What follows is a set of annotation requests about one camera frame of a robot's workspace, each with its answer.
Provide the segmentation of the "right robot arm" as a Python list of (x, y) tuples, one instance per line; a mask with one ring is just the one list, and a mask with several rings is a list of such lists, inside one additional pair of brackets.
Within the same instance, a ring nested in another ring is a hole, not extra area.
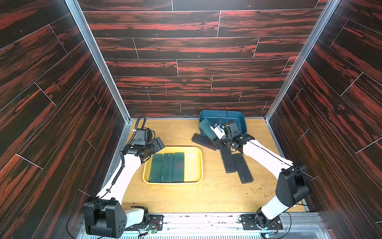
[(219, 136), (215, 143), (228, 150), (235, 149), (246, 155), (267, 170), (278, 180), (275, 196), (256, 212), (255, 221), (259, 228), (265, 229), (275, 218), (284, 213), (312, 192), (310, 175), (304, 164), (285, 159), (260, 144), (248, 134)]

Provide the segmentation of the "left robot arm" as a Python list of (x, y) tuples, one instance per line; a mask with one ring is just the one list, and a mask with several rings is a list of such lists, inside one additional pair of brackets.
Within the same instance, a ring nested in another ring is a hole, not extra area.
[(148, 209), (133, 206), (125, 211), (122, 200), (139, 167), (164, 148), (165, 145), (158, 137), (126, 145), (119, 152), (121, 157), (119, 169), (113, 173), (96, 197), (83, 205), (85, 229), (88, 235), (118, 239), (126, 229), (139, 231), (149, 227)]

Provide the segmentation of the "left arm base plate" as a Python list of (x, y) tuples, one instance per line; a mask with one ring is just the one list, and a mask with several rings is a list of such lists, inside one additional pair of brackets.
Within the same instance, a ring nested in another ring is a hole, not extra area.
[(161, 231), (163, 229), (164, 215), (149, 214), (139, 224), (127, 227), (125, 231)]

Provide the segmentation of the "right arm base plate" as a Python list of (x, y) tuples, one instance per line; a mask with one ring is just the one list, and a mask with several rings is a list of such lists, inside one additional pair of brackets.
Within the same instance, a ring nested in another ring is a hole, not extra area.
[(274, 219), (267, 219), (263, 215), (257, 214), (242, 214), (239, 216), (238, 221), (242, 224), (244, 230), (273, 230), (278, 231), (283, 229), (280, 217)]

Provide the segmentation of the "green pencil case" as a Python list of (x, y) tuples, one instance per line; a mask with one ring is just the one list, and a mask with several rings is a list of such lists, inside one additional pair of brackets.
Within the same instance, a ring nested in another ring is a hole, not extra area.
[(150, 168), (150, 176), (149, 176), (149, 182), (150, 183), (160, 183), (161, 182), (161, 175), (162, 175), (162, 165), (163, 165), (163, 154), (154, 154), (151, 161), (151, 168)]
[(183, 152), (174, 153), (173, 166), (173, 183), (183, 183), (185, 174), (185, 154)]
[(165, 153), (162, 161), (161, 183), (173, 182), (174, 154)]
[(208, 119), (203, 119), (199, 123), (199, 129), (208, 137), (211, 141), (215, 141), (218, 139), (218, 136), (213, 131), (213, 128), (211, 128), (211, 124)]

